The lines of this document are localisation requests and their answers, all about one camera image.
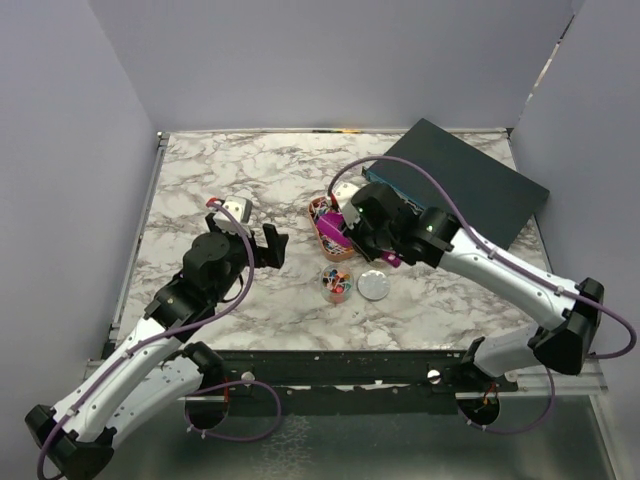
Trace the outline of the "orange lollipop tray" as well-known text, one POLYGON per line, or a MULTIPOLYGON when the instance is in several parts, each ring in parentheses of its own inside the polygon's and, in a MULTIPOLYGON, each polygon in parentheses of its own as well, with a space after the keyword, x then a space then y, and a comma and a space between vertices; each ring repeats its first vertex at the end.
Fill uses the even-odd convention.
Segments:
POLYGON ((307 207, 307 216, 311 224, 311 229, 316 236, 323 255, 329 261, 342 262, 353 257, 355 251, 351 247, 341 246, 339 243, 321 233, 317 228, 319 218, 330 212, 332 212, 332 209, 325 197, 318 197, 311 200, 307 207))

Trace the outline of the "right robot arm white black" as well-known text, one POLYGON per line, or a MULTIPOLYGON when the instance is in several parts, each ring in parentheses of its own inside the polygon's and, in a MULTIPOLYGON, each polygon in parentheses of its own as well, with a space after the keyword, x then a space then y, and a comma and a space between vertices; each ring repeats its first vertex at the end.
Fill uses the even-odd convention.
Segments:
POLYGON ((475 282, 533 319, 498 337, 480 337, 459 367, 461 383, 481 391, 503 374, 535 365, 580 374, 600 323, 604 287, 544 272, 492 244, 437 207, 414 211, 393 188, 345 185, 330 196, 344 220, 344 234, 367 260, 392 255, 424 263, 475 282))

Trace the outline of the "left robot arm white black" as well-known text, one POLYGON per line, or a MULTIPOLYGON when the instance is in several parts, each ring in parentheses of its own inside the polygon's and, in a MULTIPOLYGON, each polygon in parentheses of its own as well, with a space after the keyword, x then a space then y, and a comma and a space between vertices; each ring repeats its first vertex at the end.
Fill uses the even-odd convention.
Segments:
POLYGON ((191 343, 203 326, 229 314, 246 297, 258 268, 281 268, 288 235, 266 224, 256 244, 242 215, 220 209, 206 217, 180 271, 146 307, 117 349, 80 386, 53 406, 37 405, 25 423, 40 449, 36 475, 51 462, 57 476, 93 479, 116 449, 169 404, 223 388, 216 355, 191 343))

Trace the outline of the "clear round jar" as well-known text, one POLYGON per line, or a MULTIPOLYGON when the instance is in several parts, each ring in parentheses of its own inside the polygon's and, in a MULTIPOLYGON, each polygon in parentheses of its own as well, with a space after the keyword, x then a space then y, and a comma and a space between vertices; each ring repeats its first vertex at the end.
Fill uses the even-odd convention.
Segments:
POLYGON ((333 305, 344 303, 353 292, 354 275, 347 267, 329 265, 320 274, 322 297, 333 305))

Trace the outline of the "purple plastic scoop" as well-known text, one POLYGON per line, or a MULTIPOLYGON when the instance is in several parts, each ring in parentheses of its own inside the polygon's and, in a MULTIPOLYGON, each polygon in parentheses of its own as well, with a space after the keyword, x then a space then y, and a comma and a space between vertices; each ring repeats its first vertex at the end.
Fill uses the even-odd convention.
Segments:
MULTIPOLYGON (((341 226, 343 224, 343 217, 339 213, 329 212, 319 216, 315 222, 316 229, 321 235, 324 235, 332 242, 340 245, 343 248, 351 248, 351 241, 342 232, 341 226)), ((397 268, 401 264, 401 260, 391 252, 384 251, 380 258, 397 268)))

